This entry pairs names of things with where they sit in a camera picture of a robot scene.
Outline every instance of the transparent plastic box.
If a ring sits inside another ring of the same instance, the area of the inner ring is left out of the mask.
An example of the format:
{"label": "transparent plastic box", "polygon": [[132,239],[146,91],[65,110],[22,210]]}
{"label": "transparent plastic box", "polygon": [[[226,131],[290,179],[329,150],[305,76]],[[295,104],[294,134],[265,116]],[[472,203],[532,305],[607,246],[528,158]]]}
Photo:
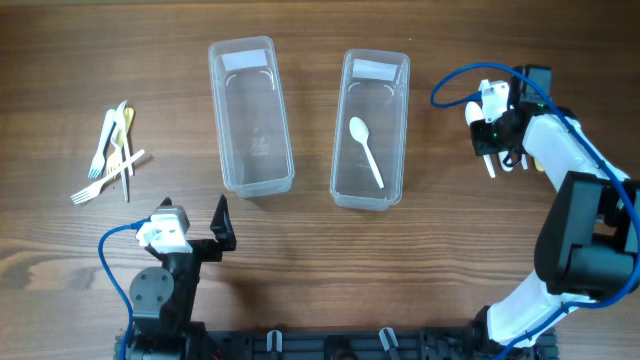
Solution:
{"label": "transparent plastic box", "polygon": [[209,68],[225,186],[240,197],[288,191],[295,171],[273,41],[215,43]]}
{"label": "transparent plastic box", "polygon": [[[405,54],[360,49],[345,54],[330,185],[336,204],[384,211],[402,198],[409,68]],[[383,188],[364,147],[351,136],[352,117],[367,125]]]}

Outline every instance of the blue cable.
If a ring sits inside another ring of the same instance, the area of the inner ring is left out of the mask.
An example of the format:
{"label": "blue cable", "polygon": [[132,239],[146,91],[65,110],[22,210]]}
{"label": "blue cable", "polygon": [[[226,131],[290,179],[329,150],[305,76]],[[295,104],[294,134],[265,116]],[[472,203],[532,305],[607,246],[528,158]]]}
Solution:
{"label": "blue cable", "polygon": [[131,308],[131,303],[129,302],[129,298],[127,298],[127,295],[124,293],[120,285],[118,285],[116,278],[111,273],[111,270],[109,269],[109,265],[107,264],[107,261],[104,258],[104,242],[107,240],[109,236],[117,232],[124,231],[124,230],[137,231],[140,229],[142,224],[147,221],[149,220],[147,219],[140,220],[132,224],[122,225],[122,226],[113,228],[107,231],[104,235],[102,235],[102,238],[100,238],[100,243],[98,243],[98,256],[100,257],[100,262],[102,262],[102,267],[104,268],[104,271],[107,273],[107,276],[109,276],[109,280],[111,280],[111,283],[118,291],[118,294],[120,294],[120,297],[124,301],[124,304],[127,306],[127,311],[129,312],[129,323],[127,324],[127,331],[124,333],[124,339],[122,339],[122,346],[120,347],[120,360],[126,360],[125,352],[127,351],[127,342],[129,341],[129,336],[131,335],[131,327],[133,326],[133,309]]}
{"label": "blue cable", "polygon": [[[458,76],[458,75],[460,75],[460,74],[462,74],[464,72],[467,72],[467,71],[472,70],[472,69],[479,69],[479,68],[491,68],[491,69],[503,70],[503,71],[511,74],[512,76],[515,76],[515,77],[519,78],[520,80],[524,81],[527,85],[531,86],[531,88],[533,88],[535,90],[535,92],[538,95],[540,95],[542,100],[544,100],[544,102],[549,106],[549,108],[551,109],[553,114],[556,115],[558,117],[558,119],[560,119],[560,122],[562,122],[562,124],[564,124],[564,126],[567,128],[567,131],[569,132],[569,134],[571,134],[576,139],[576,141],[585,149],[587,154],[589,154],[589,156],[591,156],[593,161],[595,161],[595,163],[598,165],[598,167],[600,169],[602,169],[602,172],[604,172],[607,175],[607,177],[609,177],[609,180],[611,180],[611,184],[613,185],[613,187],[618,192],[618,195],[620,196],[620,200],[622,200],[622,203],[624,204],[625,210],[629,214],[629,218],[631,219],[631,223],[633,224],[633,229],[635,229],[635,230],[640,229],[640,218],[638,217],[638,213],[636,212],[635,208],[633,207],[633,204],[631,203],[631,199],[629,199],[629,196],[627,195],[627,192],[622,187],[622,183],[620,183],[620,180],[618,180],[618,178],[615,176],[613,171],[611,171],[611,169],[607,165],[606,161],[602,157],[600,157],[600,155],[598,155],[598,153],[589,145],[589,143],[582,136],[580,136],[580,134],[573,127],[573,125],[571,125],[571,123],[569,123],[569,121],[564,117],[562,112],[560,112],[560,110],[555,106],[555,104],[553,103],[551,98],[547,94],[545,94],[544,91],[536,83],[534,83],[533,81],[529,80],[526,76],[522,75],[521,73],[513,70],[512,68],[510,68],[508,66],[505,66],[505,65],[502,65],[502,64],[497,64],[497,63],[490,63],[490,62],[474,63],[474,64],[469,64],[467,66],[463,66],[460,69],[458,69],[458,70],[452,72],[451,74],[447,75],[444,79],[442,79],[442,81],[440,81],[435,86],[435,88],[433,89],[433,92],[431,93],[431,105],[433,105],[433,106],[435,106],[437,108],[444,109],[444,108],[449,108],[449,107],[456,106],[456,105],[459,105],[459,104],[462,104],[462,103],[466,103],[466,102],[469,102],[469,101],[480,101],[482,99],[482,96],[481,96],[482,94],[480,92],[473,93],[473,94],[467,96],[466,98],[464,98],[462,100],[457,100],[457,101],[446,103],[446,104],[436,103],[436,101],[435,101],[436,93],[449,80],[453,79],[454,77],[456,77],[456,76]],[[636,231],[636,240],[638,242],[638,248],[640,249],[640,236],[639,236],[637,231]],[[525,334],[513,339],[492,360],[501,360],[501,359],[503,359],[509,353],[509,351],[511,349],[513,349],[513,347],[517,343],[519,343],[521,341],[524,341],[524,340],[527,340],[527,339],[537,335],[541,331],[543,331],[547,326],[551,325],[551,323],[553,323],[565,311],[568,313],[569,308],[578,307],[578,308],[587,308],[587,309],[601,309],[601,308],[605,308],[605,307],[608,307],[608,306],[611,306],[611,305],[617,303],[618,301],[620,301],[620,299],[622,299],[625,295],[627,295],[629,293],[629,291],[631,291],[631,288],[636,284],[636,282],[638,281],[639,277],[640,277],[640,261],[635,261],[634,265],[633,265],[633,271],[631,272],[631,276],[629,277],[627,282],[624,284],[624,286],[620,290],[618,290],[618,292],[616,292],[612,297],[610,297],[609,299],[603,300],[603,301],[596,302],[596,303],[584,303],[584,302],[576,302],[576,301],[570,301],[570,302],[565,303],[562,307],[560,307],[553,314],[551,314],[551,316],[549,316],[549,318],[547,318],[547,320],[545,320],[538,327],[536,327],[535,329],[532,329],[532,330],[528,331],[527,333],[525,333]]]}

